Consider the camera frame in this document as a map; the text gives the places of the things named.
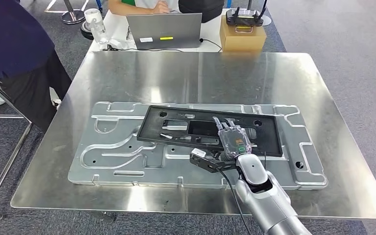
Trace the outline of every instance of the gray laptop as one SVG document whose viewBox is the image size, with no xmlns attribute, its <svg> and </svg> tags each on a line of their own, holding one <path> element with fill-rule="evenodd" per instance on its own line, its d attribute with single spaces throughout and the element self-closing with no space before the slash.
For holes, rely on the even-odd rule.
<svg viewBox="0 0 376 235">
<path fill-rule="evenodd" d="M 137 49 L 200 46 L 202 13 L 127 16 Z"/>
</svg>

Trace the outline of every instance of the metal table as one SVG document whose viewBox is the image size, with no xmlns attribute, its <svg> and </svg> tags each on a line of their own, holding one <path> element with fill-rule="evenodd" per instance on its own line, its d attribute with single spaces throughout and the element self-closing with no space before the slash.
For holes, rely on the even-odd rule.
<svg viewBox="0 0 376 235">
<path fill-rule="evenodd" d="M 376 218 L 376 181 L 303 53 L 90 52 L 11 201 L 15 208 L 237 214 L 229 190 L 74 185 L 68 171 L 97 101 L 297 105 L 325 168 L 287 191 L 305 218 Z"/>
</svg>

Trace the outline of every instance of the black pants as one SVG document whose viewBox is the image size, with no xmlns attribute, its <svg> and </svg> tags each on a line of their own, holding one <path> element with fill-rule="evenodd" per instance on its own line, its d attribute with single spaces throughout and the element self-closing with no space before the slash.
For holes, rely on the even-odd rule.
<svg viewBox="0 0 376 235">
<path fill-rule="evenodd" d="M 4 75 L 0 79 L 2 90 L 14 106 L 43 132 L 46 132 L 56 113 L 50 99 L 49 87 L 52 87 L 62 100 L 70 84 L 71 79 L 55 50 L 44 65 L 19 75 Z"/>
</svg>

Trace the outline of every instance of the white sticker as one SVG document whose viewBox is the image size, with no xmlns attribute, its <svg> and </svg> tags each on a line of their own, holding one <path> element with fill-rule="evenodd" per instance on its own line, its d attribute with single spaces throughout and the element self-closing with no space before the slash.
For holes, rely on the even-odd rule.
<svg viewBox="0 0 376 235">
<path fill-rule="evenodd" d="M 153 42 L 153 38 L 140 38 L 141 43 L 151 43 Z"/>
</svg>

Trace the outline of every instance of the cable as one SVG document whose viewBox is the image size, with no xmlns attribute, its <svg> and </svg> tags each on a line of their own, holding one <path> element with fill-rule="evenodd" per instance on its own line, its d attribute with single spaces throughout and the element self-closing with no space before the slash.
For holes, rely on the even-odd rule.
<svg viewBox="0 0 376 235">
<path fill-rule="evenodd" d="M 112 47 L 110 44 L 107 45 L 107 49 L 103 49 L 103 51 L 126 51 L 126 50 L 140 50 L 140 51 L 143 51 L 143 50 L 148 50 L 148 51 L 175 50 L 175 51 L 183 52 L 179 49 L 136 49 L 136 48 L 118 49 L 118 48 Z"/>
<path fill-rule="evenodd" d="M 213 41 L 211 41 L 211 40 L 201 38 L 201 39 L 200 39 L 200 42 L 203 42 L 203 41 L 208 41 L 208 42 L 210 42 L 210 43 L 216 45 L 217 47 L 219 47 L 220 50 L 219 50 L 218 52 L 220 52 L 220 51 L 222 50 L 222 47 L 220 47 L 220 45 L 216 44 L 215 42 L 213 42 Z"/>
<path fill-rule="evenodd" d="M 227 183 L 228 183 L 228 185 L 229 185 L 229 188 L 231 189 L 232 195 L 234 196 L 235 203 L 237 204 L 237 208 L 238 208 L 238 210 L 240 211 L 241 219 L 243 220 L 244 226 L 245 226 L 246 229 L 247 229 L 247 233 L 248 233 L 249 235 L 251 235 L 250 230 L 249 230 L 249 228 L 247 227 L 246 221 L 244 220 L 243 211 L 241 210 L 240 204 L 238 203 L 237 195 L 235 194 L 234 190 L 232 189 L 231 182 L 229 181 L 228 177 L 224 174 L 224 172 L 222 172 L 222 171 L 219 170 L 218 168 L 216 168 L 216 170 L 217 170 L 218 172 L 220 172 L 220 173 L 224 176 L 224 178 L 227 180 Z"/>
</svg>

